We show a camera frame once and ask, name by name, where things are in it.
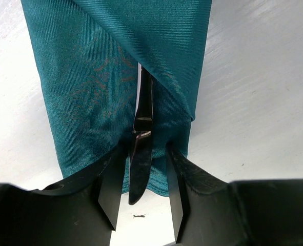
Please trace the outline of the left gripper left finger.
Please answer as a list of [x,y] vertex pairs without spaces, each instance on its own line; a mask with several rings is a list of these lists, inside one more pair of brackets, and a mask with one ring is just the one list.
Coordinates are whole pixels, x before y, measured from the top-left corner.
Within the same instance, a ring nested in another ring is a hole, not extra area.
[[127,155],[118,144],[43,190],[0,183],[0,245],[109,245]]

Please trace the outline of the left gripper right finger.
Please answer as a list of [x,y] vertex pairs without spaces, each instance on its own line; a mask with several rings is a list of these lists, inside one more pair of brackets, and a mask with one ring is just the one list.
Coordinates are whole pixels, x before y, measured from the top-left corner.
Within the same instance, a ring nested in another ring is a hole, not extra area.
[[166,146],[176,245],[303,245],[303,179],[224,182]]

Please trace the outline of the teal cloth napkin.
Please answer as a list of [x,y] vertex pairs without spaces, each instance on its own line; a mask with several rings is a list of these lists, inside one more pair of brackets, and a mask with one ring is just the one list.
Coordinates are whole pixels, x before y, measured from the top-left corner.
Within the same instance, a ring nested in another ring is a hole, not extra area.
[[155,77],[147,188],[168,195],[165,146],[188,151],[211,5],[22,1],[63,177],[131,140],[143,66]]

